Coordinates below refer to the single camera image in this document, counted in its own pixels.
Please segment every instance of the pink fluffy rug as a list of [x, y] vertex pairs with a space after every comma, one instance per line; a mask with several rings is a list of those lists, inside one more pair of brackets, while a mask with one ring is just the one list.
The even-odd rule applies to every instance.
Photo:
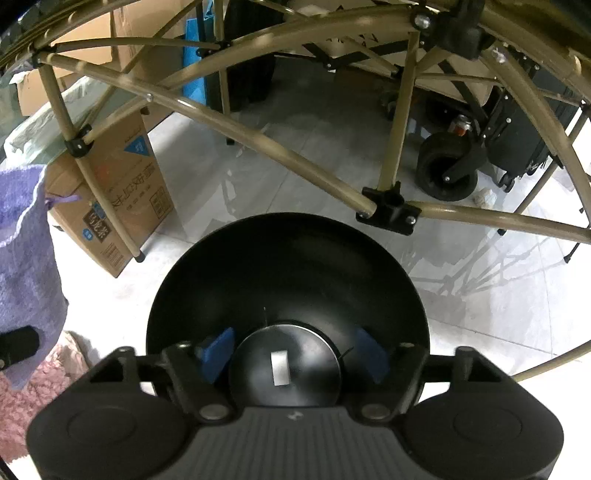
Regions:
[[25, 438], [31, 420], [87, 370], [75, 340], [64, 332], [22, 390], [12, 390], [0, 374], [0, 456], [6, 463], [28, 454]]

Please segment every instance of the blue triangle logo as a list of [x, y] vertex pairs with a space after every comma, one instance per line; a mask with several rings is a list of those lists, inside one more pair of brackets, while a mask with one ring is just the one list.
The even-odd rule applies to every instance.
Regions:
[[146, 140], [144, 139], [143, 135], [140, 135], [133, 142], [127, 145], [127, 147], [125, 147], [125, 151], [129, 153], [136, 153], [138, 155], [144, 155], [146, 157], [150, 156], [150, 151], [148, 150], [148, 145], [146, 144]]

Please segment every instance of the purple towel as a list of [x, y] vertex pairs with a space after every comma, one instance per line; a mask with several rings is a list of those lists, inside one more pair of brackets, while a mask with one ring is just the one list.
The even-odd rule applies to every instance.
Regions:
[[66, 321], [45, 203], [45, 167], [0, 171], [0, 333], [32, 326], [37, 354], [5, 370], [22, 388], [56, 344]]

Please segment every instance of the screw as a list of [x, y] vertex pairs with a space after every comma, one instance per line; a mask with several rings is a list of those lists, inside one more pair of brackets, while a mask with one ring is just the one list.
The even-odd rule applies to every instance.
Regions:
[[431, 26], [431, 19], [427, 15], [417, 15], [414, 17], [414, 25], [419, 30], [426, 30]]
[[210, 403], [199, 410], [199, 414], [206, 420], [221, 420], [228, 416], [230, 410], [220, 403]]
[[495, 59], [497, 63], [503, 65], [507, 61], [507, 57], [501, 51], [499, 47], [495, 47], [491, 50], [492, 57]]
[[390, 415], [390, 409], [381, 403], [368, 403], [361, 409], [361, 415], [368, 420], [383, 420]]

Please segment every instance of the blue sticker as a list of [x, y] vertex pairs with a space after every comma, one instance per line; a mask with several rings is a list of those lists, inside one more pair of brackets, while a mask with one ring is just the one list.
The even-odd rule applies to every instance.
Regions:
[[84, 238], [86, 238], [89, 242], [93, 239], [93, 235], [92, 232], [90, 230], [88, 230], [88, 228], [85, 228], [84, 230], [82, 230], [82, 235], [84, 235]]
[[146, 140], [144, 139], [143, 135], [140, 135], [133, 142], [127, 145], [127, 147], [125, 147], [125, 151], [129, 153], [136, 153], [138, 155], [144, 155], [146, 157], [150, 156], [150, 151], [148, 150], [148, 145], [146, 144]]
[[92, 204], [92, 209], [95, 211], [95, 213], [99, 216], [99, 218], [101, 220], [104, 220], [105, 219], [106, 213], [103, 210], [103, 207], [100, 206], [100, 203], [99, 202], [94, 202]]

